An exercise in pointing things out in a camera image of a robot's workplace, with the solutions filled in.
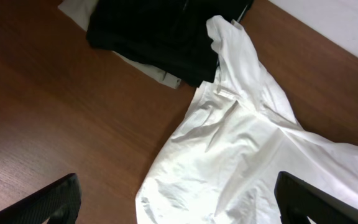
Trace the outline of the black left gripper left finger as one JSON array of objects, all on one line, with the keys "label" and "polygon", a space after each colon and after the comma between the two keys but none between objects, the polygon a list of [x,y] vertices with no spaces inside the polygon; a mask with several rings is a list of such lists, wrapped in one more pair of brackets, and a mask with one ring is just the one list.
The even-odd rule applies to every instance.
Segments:
[{"label": "black left gripper left finger", "polygon": [[80,183],[71,173],[1,210],[0,224],[75,223],[80,207]]}]

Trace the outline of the white t-shirt with robot print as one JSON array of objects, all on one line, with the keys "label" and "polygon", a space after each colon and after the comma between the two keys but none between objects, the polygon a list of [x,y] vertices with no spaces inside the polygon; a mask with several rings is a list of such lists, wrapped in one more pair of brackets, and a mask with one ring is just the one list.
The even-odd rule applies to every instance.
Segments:
[{"label": "white t-shirt with robot print", "polygon": [[219,67],[154,160],[135,198],[138,223],[278,223],[287,171],[358,209],[358,146],[305,131],[237,22],[206,23]]}]

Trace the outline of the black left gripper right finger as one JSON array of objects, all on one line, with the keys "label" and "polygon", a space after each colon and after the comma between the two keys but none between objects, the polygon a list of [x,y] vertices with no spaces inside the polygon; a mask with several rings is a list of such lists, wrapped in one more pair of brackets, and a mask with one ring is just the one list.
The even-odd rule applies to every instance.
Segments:
[{"label": "black left gripper right finger", "polygon": [[282,224],[358,224],[358,209],[288,172],[278,173],[274,195]]}]

